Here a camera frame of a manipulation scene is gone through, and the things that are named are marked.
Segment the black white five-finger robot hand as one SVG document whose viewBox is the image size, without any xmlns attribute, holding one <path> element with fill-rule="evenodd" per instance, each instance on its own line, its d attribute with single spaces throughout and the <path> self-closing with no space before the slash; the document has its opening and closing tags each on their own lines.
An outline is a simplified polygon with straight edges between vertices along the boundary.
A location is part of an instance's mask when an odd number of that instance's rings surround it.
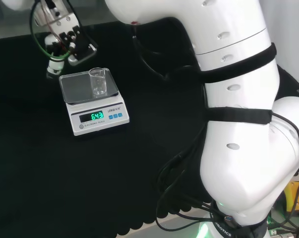
<svg viewBox="0 0 299 238">
<path fill-rule="evenodd" d="M 70 10 L 62 0 L 36 0 L 30 11 L 31 37 L 49 60 L 47 75 L 50 77 L 61 75 L 66 62 L 77 66 L 97 52 L 97 43 L 83 29 L 70 1 L 67 4 Z M 34 24 L 48 29 L 43 45 L 34 33 Z"/>
</svg>

